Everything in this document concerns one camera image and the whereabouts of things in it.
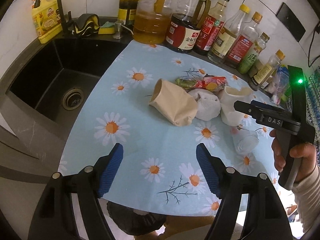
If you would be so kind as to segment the right forearm beige sleeve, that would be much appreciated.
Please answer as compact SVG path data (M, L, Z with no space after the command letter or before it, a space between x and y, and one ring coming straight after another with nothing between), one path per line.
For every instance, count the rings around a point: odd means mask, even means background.
M303 232L306 233L319 216L319 166L316 165L306 178L294 183L292 192L295 195Z

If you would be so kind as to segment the person's right hand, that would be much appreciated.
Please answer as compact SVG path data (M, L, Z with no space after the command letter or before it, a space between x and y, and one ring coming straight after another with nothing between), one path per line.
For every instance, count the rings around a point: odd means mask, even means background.
M273 138L272 150L274 154L274 166L278 172L282 172L283 168L286 165L286 161L281 155L281 146L276 135L276 130L273 129L269 133L270 137ZM298 144L291 148L289 152L290 156L295 159L300 159L300 167L295 179L295 182L298 183L305 179L307 176L312 174L313 170L317 165L316 161L316 148L313 144L305 142Z

